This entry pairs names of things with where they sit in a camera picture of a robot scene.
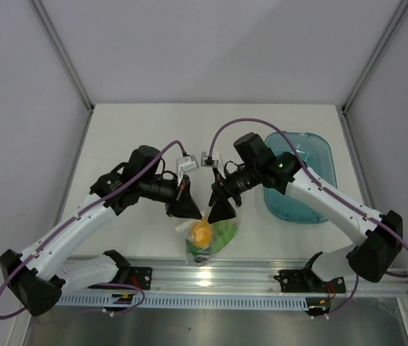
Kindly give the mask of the light green round squash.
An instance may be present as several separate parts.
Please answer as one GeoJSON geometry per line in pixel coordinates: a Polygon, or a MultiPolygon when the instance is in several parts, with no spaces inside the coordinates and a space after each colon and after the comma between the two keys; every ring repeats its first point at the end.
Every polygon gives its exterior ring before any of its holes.
{"type": "Polygon", "coordinates": [[[214,254],[219,253],[224,249],[230,241],[235,237],[238,231],[238,224],[231,220],[219,221],[213,224],[213,242],[212,252],[214,254]]]}

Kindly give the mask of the yellow lemon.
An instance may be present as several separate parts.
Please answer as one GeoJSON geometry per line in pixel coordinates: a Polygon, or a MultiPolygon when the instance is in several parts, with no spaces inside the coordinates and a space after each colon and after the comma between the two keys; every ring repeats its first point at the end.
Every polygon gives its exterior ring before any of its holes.
{"type": "Polygon", "coordinates": [[[209,247],[212,240],[213,227],[208,223],[207,218],[203,218],[192,227],[191,241],[197,247],[209,247]]]}

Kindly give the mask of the clear zip top bag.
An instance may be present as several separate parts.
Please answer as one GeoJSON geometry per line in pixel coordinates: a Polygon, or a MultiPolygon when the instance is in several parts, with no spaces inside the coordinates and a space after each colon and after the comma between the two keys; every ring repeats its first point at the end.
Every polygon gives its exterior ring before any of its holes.
{"type": "Polygon", "coordinates": [[[240,221],[230,218],[215,223],[208,222],[208,215],[200,220],[187,219],[175,228],[185,242],[185,257],[191,265],[203,265],[218,256],[239,232],[240,221]]]}

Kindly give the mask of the green bell pepper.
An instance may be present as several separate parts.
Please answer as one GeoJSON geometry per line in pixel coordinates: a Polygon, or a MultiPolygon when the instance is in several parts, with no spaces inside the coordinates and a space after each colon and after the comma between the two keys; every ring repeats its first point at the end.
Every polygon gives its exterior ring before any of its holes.
{"type": "Polygon", "coordinates": [[[187,253],[191,254],[193,257],[209,257],[212,255],[210,247],[205,248],[197,247],[188,239],[185,241],[185,245],[187,253]]]}

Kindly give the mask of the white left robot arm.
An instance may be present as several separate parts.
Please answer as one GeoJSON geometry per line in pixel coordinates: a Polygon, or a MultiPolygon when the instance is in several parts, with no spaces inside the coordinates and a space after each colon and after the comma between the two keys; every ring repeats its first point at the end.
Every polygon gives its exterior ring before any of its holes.
{"type": "Polygon", "coordinates": [[[142,145],[127,162],[100,176],[72,214],[46,235],[20,252],[6,250],[0,256],[4,284],[31,316],[51,310],[61,299],[84,288],[120,288],[143,292],[127,259],[115,250],[68,265],[66,260],[94,232],[117,218],[141,198],[164,204],[166,215],[199,220],[199,207],[190,192],[189,172],[198,169],[186,151],[176,160],[169,179],[158,172],[164,151],[142,145]]]}

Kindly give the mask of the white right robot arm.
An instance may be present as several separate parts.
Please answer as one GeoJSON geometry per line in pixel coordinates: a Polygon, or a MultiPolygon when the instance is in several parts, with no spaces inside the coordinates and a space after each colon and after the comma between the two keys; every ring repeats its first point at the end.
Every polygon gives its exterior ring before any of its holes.
{"type": "Polygon", "coordinates": [[[242,193],[262,185],[313,208],[352,242],[333,252],[318,252],[306,263],[302,281],[309,290],[320,290],[330,280],[352,274],[377,283],[387,273],[402,249],[403,222],[398,213],[382,214],[361,206],[324,181],[294,154],[274,155],[256,133],[239,138],[234,148],[243,164],[232,173],[213,170],[215,182],[209,201],[209,223],[235,218],[242,193]]]}

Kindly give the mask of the teal plastic tray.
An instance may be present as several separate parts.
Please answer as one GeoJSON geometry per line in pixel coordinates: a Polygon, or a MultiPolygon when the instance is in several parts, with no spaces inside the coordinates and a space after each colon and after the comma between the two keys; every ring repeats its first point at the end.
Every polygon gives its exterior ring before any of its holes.
{"type": "MultiPolygon", "coordinates": [[[[286,133],[289,140],[296,147],[306,166],[311,167],[319,176],[334,187],[337,178],[330,145],[321,136],[314,133],[286,133]]],[[[285,151],[291,152],[290,146],[279,133],[271,133],[265,139],[265,144],[275,155],[285,151]]],[[[280,194],[274,189],[264,189],[264,199],[267,209],[282,221],[299,224],[319,224],[327,219],[304,203],[280,194]]]]}

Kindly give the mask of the aluminium mounting rail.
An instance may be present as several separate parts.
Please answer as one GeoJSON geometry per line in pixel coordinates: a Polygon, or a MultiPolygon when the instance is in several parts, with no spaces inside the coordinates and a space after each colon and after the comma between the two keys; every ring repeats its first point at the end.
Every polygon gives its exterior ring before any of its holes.
{"type": "MultiPolygon", "coordinates": [[[[280,284],[273,277],[279,270],[297,270],[305,260],[211,259],[191,265],[185,259],[128,258],[134,267],[153,269],[148,293],[232,296],[275,296],[280,284]]],[[[385,275],[379,283],[360,279],[358,298],[407,298],[408,279],[385,275]]]]}

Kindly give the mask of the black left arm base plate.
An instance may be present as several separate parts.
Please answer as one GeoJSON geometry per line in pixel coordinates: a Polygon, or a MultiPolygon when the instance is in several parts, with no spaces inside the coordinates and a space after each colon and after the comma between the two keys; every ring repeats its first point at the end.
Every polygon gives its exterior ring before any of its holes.
{"type": "Polygon", "coordinates": [[[142,290],[150,290],[153,279],[152,267],[129,267],[122,269],[116,283],[134,285],[142,290]]]}

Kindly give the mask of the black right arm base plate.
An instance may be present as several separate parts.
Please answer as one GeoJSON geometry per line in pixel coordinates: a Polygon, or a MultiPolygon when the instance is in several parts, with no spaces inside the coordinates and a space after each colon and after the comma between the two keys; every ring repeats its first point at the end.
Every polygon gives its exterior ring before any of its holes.
{"type": "Polygon", "coordinates": [[[310,270],[279,270],[273,276],[283,293],[345,293],[343,277],[330,281],[319,279],[310,270]]]}

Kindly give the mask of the right aluminium frame post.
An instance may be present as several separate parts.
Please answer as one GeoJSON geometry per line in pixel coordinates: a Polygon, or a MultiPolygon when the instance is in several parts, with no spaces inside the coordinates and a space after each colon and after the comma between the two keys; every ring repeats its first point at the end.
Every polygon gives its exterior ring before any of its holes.
{"type": "Polygon", "coordinates": [[[342,114],[346,116],[351,110],[353,104],[358,99],[360,93],[366,86],[369,78],[376,70],[380,60],[389,48],[391,41],[396,36],[405,17],[408,15],[408,0],[398,1],[396,9],[385,25],[383,32],[380,34],[371,54],[368,56],[364,67],[358,74],[356,81],[353,83],[350,92],[347,94],[341,107],[342,114]]]}

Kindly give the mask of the aluminium frame post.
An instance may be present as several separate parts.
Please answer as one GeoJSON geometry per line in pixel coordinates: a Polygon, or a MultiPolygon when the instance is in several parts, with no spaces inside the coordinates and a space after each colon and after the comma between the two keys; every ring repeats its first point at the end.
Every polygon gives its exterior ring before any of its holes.
{"type": "Polygon", "coordinates": [[[40,26],[45,33],[50,46],[54,50],[60,64],[66,73],[68,80],[71,82],[72,86],[76,90],[79,98],[81,99],[82,104],[85,108],[91,112],[94,109],[94,104],[90,100],[89,94],[79,76],[76,67],[68,54],[66,46],[64,45],[61,36],[58,33],[58,30],[51,19],[48,10],[43,1],[41,0],[29,0],[28,4],[32,8],[35,16],[40,23],[40,26]]]}
{"type": "Polygon", "coordinates": [[[380,34],[371,54],[368,56],[364,67],[358,74],[356,81],[353,83],[350,92],[347,94],[341,107],[342,114],[346,116],[351,110],[353,104],[358,99],[360,93],[366,86],[369,78],[376,70],[380,60],[389,48],[391,41],[396,36],[405,17],[408,15],[408,0],[398,1],[396,9],[385,25],[383,32],[380,34]]]}

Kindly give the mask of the left aluminium frame post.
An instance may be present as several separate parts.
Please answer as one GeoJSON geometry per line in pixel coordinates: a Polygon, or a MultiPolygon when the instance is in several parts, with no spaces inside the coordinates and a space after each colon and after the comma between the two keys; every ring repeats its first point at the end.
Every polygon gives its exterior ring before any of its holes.
{"type": "Polygon", "coordinates": [[[54,50],[60,64],[66,73],[68,80],[71,82],[72,86],[76,90],[79,98],[81,99],[82,104],[85,108],[91,112],[94,109],[94,104],[90,100],[89,94],[79,76],[76,67],[68,54],[66,46],[64,45],[61,36],[58,33],[58,30],[51,19],[48,10],[43,1],[41,0],[29,0],[28,4],[32,8],[35,16],[40,23],[40,26],[45,33],[50,46],[54,50]]]}

